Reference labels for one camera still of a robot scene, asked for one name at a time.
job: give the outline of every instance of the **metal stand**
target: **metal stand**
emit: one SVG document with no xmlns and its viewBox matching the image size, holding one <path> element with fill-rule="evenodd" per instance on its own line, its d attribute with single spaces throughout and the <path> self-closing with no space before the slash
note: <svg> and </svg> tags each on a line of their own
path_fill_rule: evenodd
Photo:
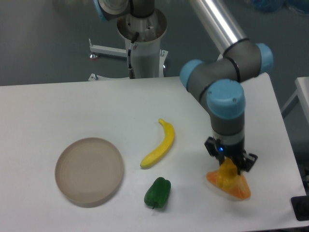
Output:
<svg viewBox="0 0 309 232">
<path fill-rule="evenodd" d="M 282 117 L 285 118 L 300 102 L 306 119 L 309 123 L 309 77 L 298 77 L 295 80 L 296 90 L 281 108 Z"/>
<path fill-rule="evenodd" d="M 110 56 L 116 56 L 116 57 L 123 57 L 127 58 L 126 50 L 119 49 L 119 48 L 113 48 L 113 47 L 104 47 L 99 45 L 92 45 L 91 40 L 89 38 L 89 48 L 91 54 L 89 57 L 91 59 L 97 58 L 97 54 L 103 54 L 103 55 L 110 55 Z M 164 77 L 163 70 L 166 68 L 164 65 L 165 59 L 168 56 L 168 51 L 166 50 L 160 50 L 160 62 L 159 62 L 159 76 L 158 77 Z M 109 79 L 107 77 L 98 78 L 98 80 L 106 80 Z M 92 74 L 89 78 L 89 81 L 95 80 L 94 74 Z"/>
</svg>

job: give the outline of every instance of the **beige plate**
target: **beige plate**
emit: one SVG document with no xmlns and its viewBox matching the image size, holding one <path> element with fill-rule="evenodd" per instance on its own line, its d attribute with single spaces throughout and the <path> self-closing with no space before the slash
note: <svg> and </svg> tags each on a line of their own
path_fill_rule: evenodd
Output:
<svg viewBox="0 0 309 232">
<path fill-rule="evenodd" d="M 58 159 L 55 177 L 61 192 L 81 207 L 96 207 L 119 186 L 124 164 L 118 149 L 99 138 L 71 144 Z"/>
</svg>

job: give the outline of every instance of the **white table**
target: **white table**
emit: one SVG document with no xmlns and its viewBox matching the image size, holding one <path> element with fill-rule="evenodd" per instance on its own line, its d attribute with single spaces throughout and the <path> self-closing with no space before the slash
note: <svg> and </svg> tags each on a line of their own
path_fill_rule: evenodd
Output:
<svg viewBox="0 0 309 232">
<path fill-rule="evenodd" d="M 245 176 L 252 196 L 234 201 L 206 181 L 218 162 L 204 147 L 210 118 L 177 77 L 0 87 L 0 230 L 6 232 L 236 232 L 307 226 L 290 198 L 305 195 L 267 74 L 242 84 L 247 100 L 247 152 L 259 159 Z M 163 139 L 158 119 L 176 139 L 149 170 L 142 158 Z M 54 169 L 61 152 L 85 137 L 111 141 L 125 174 L 113 198 L 80 208 L 61 194 Z M 143 202 L 163 176 L 172 189 L 165 210 Z"/>
</svg>

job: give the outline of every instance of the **banana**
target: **banana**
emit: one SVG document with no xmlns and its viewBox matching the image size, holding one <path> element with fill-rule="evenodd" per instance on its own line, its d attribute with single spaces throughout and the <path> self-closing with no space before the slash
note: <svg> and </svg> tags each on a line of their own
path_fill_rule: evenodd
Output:
<svg viewBox="0 0 309 232">
<path fill-rule="evenodd" d="M 159 123 L 163 126 L 165 138 L 162 143 L 152 152 L 150 152 L 140 163 L 141 168 L 150 168 L 159 162 L 172 147 L 175 139 L 175 130 L 172 124 L 159 119 Z"/>
</svg>

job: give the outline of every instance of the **silver metal tube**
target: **silver metal tube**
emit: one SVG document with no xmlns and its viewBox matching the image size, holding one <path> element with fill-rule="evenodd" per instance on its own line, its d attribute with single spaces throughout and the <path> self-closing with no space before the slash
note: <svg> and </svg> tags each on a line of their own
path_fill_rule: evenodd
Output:
<svg viewBox="0 0 309 232">
<path fill-rule="evenodd" d="M 220 53 L 247 38 L 221 0 L 190 0 L 193 9 Z"/>
</svg>

